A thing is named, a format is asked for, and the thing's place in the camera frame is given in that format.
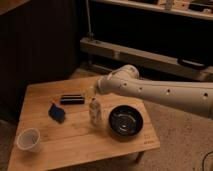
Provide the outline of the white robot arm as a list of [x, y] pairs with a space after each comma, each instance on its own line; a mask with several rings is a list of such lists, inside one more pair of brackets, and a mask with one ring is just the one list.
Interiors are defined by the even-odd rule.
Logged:
[[99, 94], [134, 97], [213, 119], [213, 83], [142, 80], [133, 65], [124, 65], [101, 76], [95, 88]]

